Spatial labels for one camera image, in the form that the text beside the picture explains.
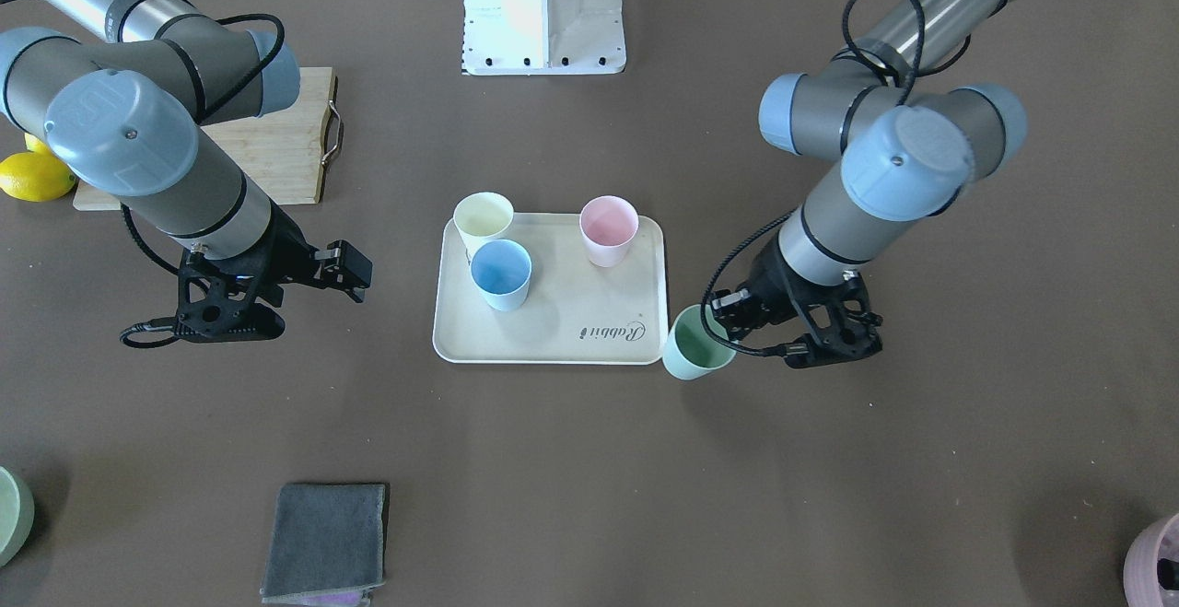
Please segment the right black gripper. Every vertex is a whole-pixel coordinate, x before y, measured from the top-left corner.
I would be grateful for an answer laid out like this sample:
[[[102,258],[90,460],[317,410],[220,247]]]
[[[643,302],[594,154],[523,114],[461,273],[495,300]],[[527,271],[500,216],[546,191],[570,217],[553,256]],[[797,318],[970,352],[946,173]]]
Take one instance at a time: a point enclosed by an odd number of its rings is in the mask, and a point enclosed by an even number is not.
[[[316,249],[275,205],[261,240],[244,253],[223,260],[211,251],[182,255],[174,334],[195,343],[276,339],[284,330],[275,310],[283,285],[340,289],[361,302],[371,278],[373,262],[351,243]]]

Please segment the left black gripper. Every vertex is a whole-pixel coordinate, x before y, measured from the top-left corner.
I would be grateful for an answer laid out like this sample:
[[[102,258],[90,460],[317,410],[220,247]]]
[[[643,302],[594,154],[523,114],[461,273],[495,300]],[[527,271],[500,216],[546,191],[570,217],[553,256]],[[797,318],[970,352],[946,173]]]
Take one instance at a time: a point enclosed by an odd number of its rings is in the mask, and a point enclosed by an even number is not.
[[[872,312],[864,281],[839,273],[834,286],[821,286],[788,268],[777,242],[769,240],[736,291],[710,292],[710,319],[720,332],[710,339],[747,356],[780,356],[791,368],[856,362],[881,351],[880,314]],[[750,348],[747,334],[766,325],[801,319],[804,332],[790,343]]]

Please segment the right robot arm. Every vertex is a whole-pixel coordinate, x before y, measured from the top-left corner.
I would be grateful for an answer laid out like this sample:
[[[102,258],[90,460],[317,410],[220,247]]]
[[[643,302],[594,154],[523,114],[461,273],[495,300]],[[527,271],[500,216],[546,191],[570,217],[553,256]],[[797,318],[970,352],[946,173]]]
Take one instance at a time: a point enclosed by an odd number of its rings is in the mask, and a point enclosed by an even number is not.
[[[213,19],[190,0],[46,0],[99,37],[4,31],[4,116],[45,141],[81,182],[182,245],[171,317],[139,322],[153,347],[274,339],[290,284],[361,302],[371,260],[345,240],[317,249],[208,136],[208,125],[285,111],[299,68],[279,19]]]

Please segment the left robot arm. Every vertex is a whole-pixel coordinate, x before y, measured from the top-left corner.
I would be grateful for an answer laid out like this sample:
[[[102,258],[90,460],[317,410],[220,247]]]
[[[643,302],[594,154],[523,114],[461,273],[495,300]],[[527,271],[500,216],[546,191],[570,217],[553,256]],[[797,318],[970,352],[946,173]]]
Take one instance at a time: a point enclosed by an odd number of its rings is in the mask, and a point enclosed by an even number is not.
[[[880,352],[881,318],[859,268],[1002,169],[1026,140],[1022,103],[997,84],[914,92],[1010,2],[903,0],[859,38],[844,14],[844,48],[821,74],[770,84],[764,140],[834,167],[799,207],[758,230],[769,240],[740,286],[705,288],[696,317],[713,344],[791,368]]]

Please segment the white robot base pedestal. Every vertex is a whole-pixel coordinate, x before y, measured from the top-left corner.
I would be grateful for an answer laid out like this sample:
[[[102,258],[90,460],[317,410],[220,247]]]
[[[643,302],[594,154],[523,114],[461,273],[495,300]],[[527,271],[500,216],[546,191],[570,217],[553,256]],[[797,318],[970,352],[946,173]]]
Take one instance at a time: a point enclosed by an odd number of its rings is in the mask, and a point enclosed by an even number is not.
[[[463,0],[466,75],[610,75],[627,62],[623,0]]]

